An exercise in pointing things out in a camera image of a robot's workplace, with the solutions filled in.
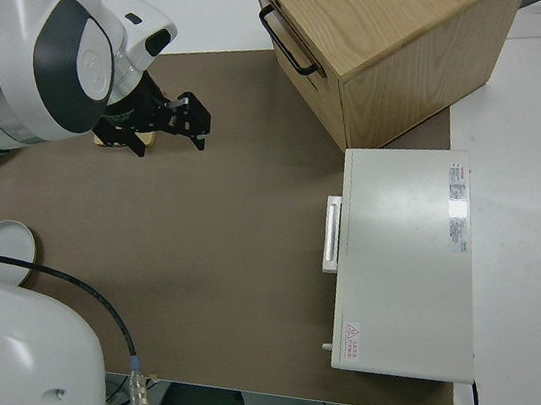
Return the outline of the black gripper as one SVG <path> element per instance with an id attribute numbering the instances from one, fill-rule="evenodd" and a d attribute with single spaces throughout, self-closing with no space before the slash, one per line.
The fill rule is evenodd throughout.
<path id="1" fill-rule="evenodd" d="M 158 130 L 162 109 L 165 132 L 183 135 L 199 151 L 205 150 L 206 138 L 211 131 L 210 112 L 190 91 L 182 93 L 177 100 L 167 102 L 150 74 L 144 74 L 126 97 L 108 105 L 104 118 L 92 127 L 92 132 L 101 147 L 127 147 L 137 156 L 144 156 L 146 145 L 135 132 Z"/>

